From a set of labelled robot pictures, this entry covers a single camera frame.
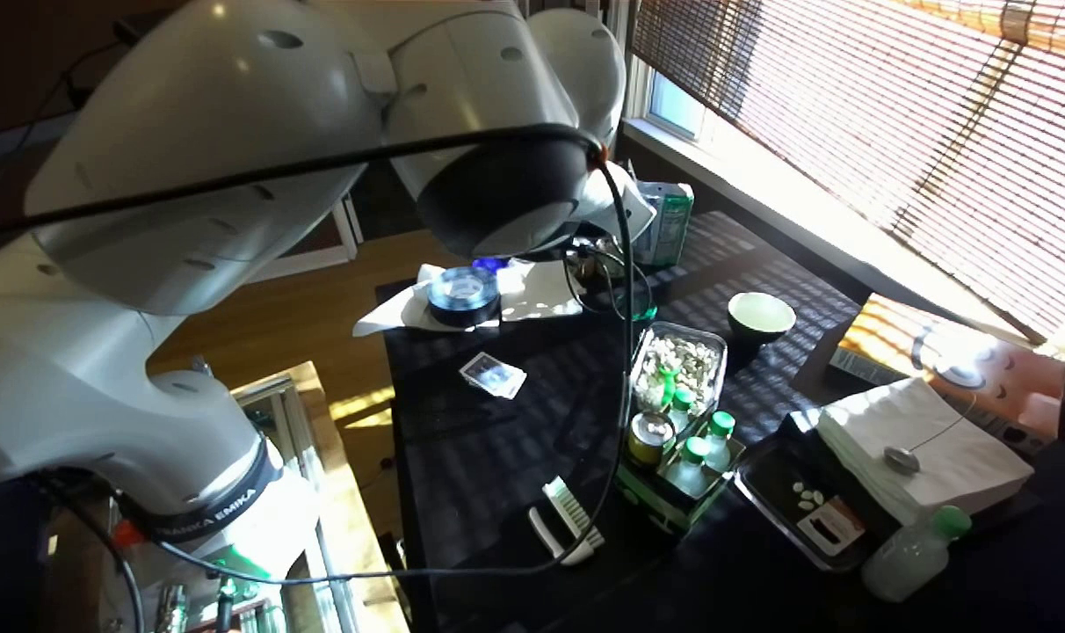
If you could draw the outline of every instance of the small card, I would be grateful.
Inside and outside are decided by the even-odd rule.
[[[529,380],[523,368],[505,367],[504,360],[478,350],[473,362],[461,367],[461,375],[473,388],[488,389],[494,397],[514,400]]]

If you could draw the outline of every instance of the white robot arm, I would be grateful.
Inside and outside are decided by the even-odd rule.
[[[98,85],[25,201],[27,214],[160,205],[0,251],[0,483],[89,468],[168,543],[252,520],[278,489],[273,450],[218,380],[151,380],[143,360],[364,175],[271,169],[540,123],[608,139],[619,105],[624,53],[578,12],[529,27],[505,0],[187,2]],[[578,201],[590,178],[578,139],[529,135],[401,153],[394,169],[456,252],[529,252],[590,210]],[[176,198],[246,171],[260,178]]]

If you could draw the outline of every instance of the black table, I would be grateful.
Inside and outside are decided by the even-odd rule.
[[[722,404],[737,418],[737,438],[760,444],[790,410],[844,394],[824,374],[824,346],[864,298],[846,276],[715,210],[693,217],[683,268],[651,285],[660,319],[717,334],[729,330],[723,303],[743,289],[776,293],[798,309],[798,328],[775,346],[771,362],[723,383]],[[549,558],[529,506],[551,473],[593,506],[611,473],[619,330],[608,309],[590,309],[562,330],[386,334],[413,567]],[[494,400],[456,375],[475,350],[529,368],[517,400]],[[1065,585],[1024,588],[1028,572],[1065,578],[1056,570],[1065,567],[1065,546],[1028,546],[1065,533],[1065,450],[1056,452],[1040,464],[1040,500],[1056,504],[955,552],[955,567],[902,608],[871,602],[853,578],[812,570],[735,489],[678,543],[611,489],[597,520],[608,546],[590,561],[533,578],[414,579],[407,591],[417,628],[919,628],[936,619],[1065,628]]]

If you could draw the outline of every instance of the black cable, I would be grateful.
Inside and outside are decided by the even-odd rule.
[[[627,205],[624,205],[624,192],[605,166],[605,157],[597,153],[597,169],[605,171],[608,178],[608,190],[611,190],[611,205],[614,205],[614,214],[619,214],[619,227],[624,227],[624,261],[627,261],[627,269],[634,269],[634,239],[631,239],[631,217],[627,217]],[[634,313],[634,275],[627,275],[627,313]],[[549,561],[539,561],[539,567],[417,567],[417,570],[366,570],[366,572],[328,572],[328,578],[258,578],[258,572],[241,572],[241,570],[226,570],[226,567],[216,567],[212,558],[202,558],[194,552],[184,552],[178,546],[173,543],[155,543],[161,552],[204,570],[204,572],[216,572],[216,578],[232,578],[232,579],[246,579],[246,585],[278,585],[278,588],[301,588],[301,585],[348,585],[348,579],[383,579],[383,578],[539,578],[539,572],[549,572],[557,570],[570,552],[578,552],[589,533],[597,529],[597,517],[605,514],[605,504],[611,496],[611,483],[614,483],[614,468],[624,462],[624,444],[619,444],[619,434],[624,424],[631,422],[631,407],[634,407],[634,389],[631,389],[631,362],[634,362],[634,319],[627,315],[624,319],[624,337],[619,337],[619,410],[614,410],[614,424],[611,424],[611,462],[608,462],[608,473],[605,473],[605,485],[597,491],[597,504],[590,509],[590,520],[585,523],[585,530]]]
[[[122,579],[122,588],[130,595],[133,633],[148,633],[137,572],[122,558],[122,552],[113,546],[109,530],[94,517],[89,517],[89,509],[78,506],[73,496],[65,485],[58,485],[52,477],[32,477],[32,483],[39,483],[58,504],[65,504],[107,546],[107,552],[113,554],[113,567],[118,567],[118,572],[119,572],[119,579]]]
[[[65,73],[58,73],[58,80],[50,85],[50,90],[39,97],[39,105],[27,117],[27,126],[18,135],[18,139],[10,144],[10,150],[0,160],[0,182],[10,175],[14,160],[25,153],[27,139],[37,138],[37,126],[44,123],[46,105],[68,88],[73,96],[73,73],[81,62],[107,56],[119,50],[119,43],[103,43],[94,50],[85,50],[81,56],[73,56]]]
[[[310,175],[310,171],[366,166],[366,160],[380,160],[380,157],[424,153],[424,150],[448,150],[448,149],[463,149],[463,144],[504,144],[504,139],[509,139],[509,144],[517,144],[517,139],[570,139],[570,144],[581,144],[590,153],[597,150],[597,139],[590,139],[585,130],[559,126],[559,123],[473,130],[473,135],[453,135],[453,138],[424,138],[424,139],[407,139],[407,144],[389,144],[389,149],[364,149],[364,150],[344,150],[344,153],[328,153],[328,157],[285,160],[285,166],[269,166],[269,169],[216,175],[216,178],[202,178],[202,182],[187,182],[187,185],[92,201],[92,205],[44,208],[32,217],[0,221],[0,235],[18,235],[18,233],[39,227],[39,226],[59,226],[59,221],[81,221],[81,217],[133,210],[133,208],[143,208],[143,205],[167,205],[167,201],[218,192],[218,190],[232,190],[232,185],[260,185],[264,178],[291,178],[291,175]]]
[[[232,605],[235,598],[229,595],[229,578],[218,578],[218,633],[229,633],[229,605]]]

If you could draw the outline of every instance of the window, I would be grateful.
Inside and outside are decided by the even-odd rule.
[[[1065,322],[1065,0],[642,0],[634,53],[1028,334]]]
[[[651,80],[651,117],[683,139],[695,139],[706,119],[702,105],[666,73]]]

